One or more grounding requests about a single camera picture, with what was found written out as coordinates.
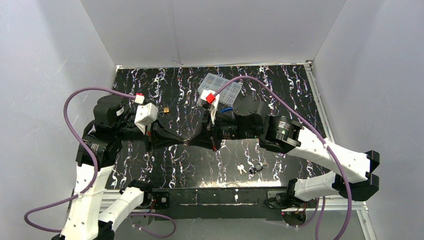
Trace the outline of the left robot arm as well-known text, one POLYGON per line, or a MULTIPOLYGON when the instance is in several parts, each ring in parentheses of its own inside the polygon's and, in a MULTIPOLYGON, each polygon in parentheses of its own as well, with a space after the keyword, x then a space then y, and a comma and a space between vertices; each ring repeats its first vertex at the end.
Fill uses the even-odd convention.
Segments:
POLYGON ((157 108, 135 96, 137 110, 124 104, 124 94, 101 97, 93 109, 94 120, 77 136, 75 195, 65 226, 57 240, 112 240, 123 221, 138 207, 152 207, 152 189, 133 180, 106 210, 101 210, 106 184, 124 141, 144 141, 148 150, 183 144, 164 129, 157 108))

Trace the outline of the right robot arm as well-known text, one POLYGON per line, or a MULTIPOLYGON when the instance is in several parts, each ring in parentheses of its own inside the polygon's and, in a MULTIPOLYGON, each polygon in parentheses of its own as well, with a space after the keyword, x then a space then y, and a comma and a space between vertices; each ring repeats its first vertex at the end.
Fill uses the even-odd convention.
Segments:
POLYGON ((207 110, 188 144, 217 151, 223 140, 258 139, 267 151, 300 157, 328 170, 317 177, 290 180, 278 202, 302 203, 332 195, 363 202, 378 192, 380 179, 374 174, 380 164, 378 152, 361 153, 321 141, 300 122, 272 115, 266 103, 252 96, 238 97, 232 108, 232 116, 213 107, 207 110))

